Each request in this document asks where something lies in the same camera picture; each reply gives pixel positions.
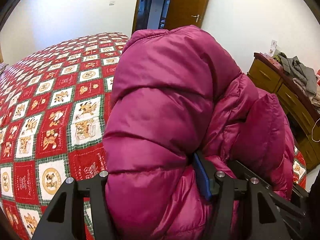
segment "wooden door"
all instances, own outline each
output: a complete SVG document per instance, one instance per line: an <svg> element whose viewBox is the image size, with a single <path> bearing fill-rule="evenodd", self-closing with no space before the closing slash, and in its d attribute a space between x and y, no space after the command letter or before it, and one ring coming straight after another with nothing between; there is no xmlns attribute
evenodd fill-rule
<svg viewBox="0 0 320 240"><path fill-rule="evenodd" d="M195 25L201 27L209 0L171 0L164 28Z"/></svg>

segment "quilted fabric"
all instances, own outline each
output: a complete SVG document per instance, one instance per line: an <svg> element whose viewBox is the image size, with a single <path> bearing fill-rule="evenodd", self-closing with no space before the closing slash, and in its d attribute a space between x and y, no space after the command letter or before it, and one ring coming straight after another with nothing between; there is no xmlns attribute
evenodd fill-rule
<svg viewBox="0 0 320 240"><path fill-rule="evenodd" d="M256 142L248 145L256 151L245 145L238 150L265 168L281 166L276 176L263 172L290 198L293 137L279 102L265 93L271 109L252 113L262 127L243 138ZM111 100L103 137L109 171L105 190L121 239L200 239L215 204L199 195L189 157L199 148L217 170L234 178L226 162L233 159L232 146L259 101L259 89L211 35L186 26L135 32L119 61ZM271 126L270 137L268 121L274 115L279 123ZM266 156L270 145L278 150ZM260 167L248 168L258 173ZM235 202L231 239L237 239L238 206Z"/></svg>
<svg viewBox="0 0 320 240"><path fill-rule="evenodd" d="M306 189L307 166L302 153L294 147L293 181Z"/></svg>
<svg viewBox="0 0 320 240"><path fill-rule="evenodd" d="M0 78L0 206L30 239L63 181L106 169L102 146L113 75L128 38L102 33L64 41ZM93 239L85 202L87 239Z"/></svg>

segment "white wall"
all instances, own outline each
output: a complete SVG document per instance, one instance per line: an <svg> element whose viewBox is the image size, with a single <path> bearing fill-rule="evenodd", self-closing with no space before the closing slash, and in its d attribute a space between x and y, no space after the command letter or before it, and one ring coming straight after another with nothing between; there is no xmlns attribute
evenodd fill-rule
<svg viewBox="0 0 320 240"><path fill-rule="evenodd" d="M148 29L158 29L164 0L152 0Z"/></svg>
<svg viewBox="0 0 320 240"><path fill-rule="evenodd" d="M14 64L50 45L77 37L131 36L137 0L21 0L0 32L4 61Z"/></svg>
<svg viewBox="0 0 320 240"><path fill-rule="evenodd" d="M312 184L315 182L320 170L320 165L316 166L312 171L307 174L306 191L310 192Z"/></svg>
<svg viewBox="0 0 320 240"><path fill-rule="evenodd" d="M254 52L267 52L271 40L288 57L320 69L320 25L303 0L209 0L202 29L231 54L243 72Z"/></svg>

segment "red and white quilt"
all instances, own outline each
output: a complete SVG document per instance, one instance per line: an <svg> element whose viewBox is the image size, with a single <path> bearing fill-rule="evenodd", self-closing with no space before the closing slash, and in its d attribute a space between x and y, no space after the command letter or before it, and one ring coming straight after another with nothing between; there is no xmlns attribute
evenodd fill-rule
<svg viewBox="0 0 320 240"><path fill-rule="evenodd" d="M128 37L86 36L38 51L0 76L0 207L30 239L63 181L106 170L102 135ZM87 239L93 239L89 202Z"/></svg>

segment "down jacket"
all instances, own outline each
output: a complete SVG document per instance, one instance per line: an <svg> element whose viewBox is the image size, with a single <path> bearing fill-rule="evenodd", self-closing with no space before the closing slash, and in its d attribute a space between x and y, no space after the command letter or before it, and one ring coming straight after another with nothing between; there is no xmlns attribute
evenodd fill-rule
<svg viewBox="0 0 320 240"><path fill-rule="evenodd" d="M207 32L135 32L111 102L105 191L122 240L201 238L212 205L199 195L188 162L196 149L233 178L226 161L239 160L290 199L294 142L279 101L257 89Z"/></svg>

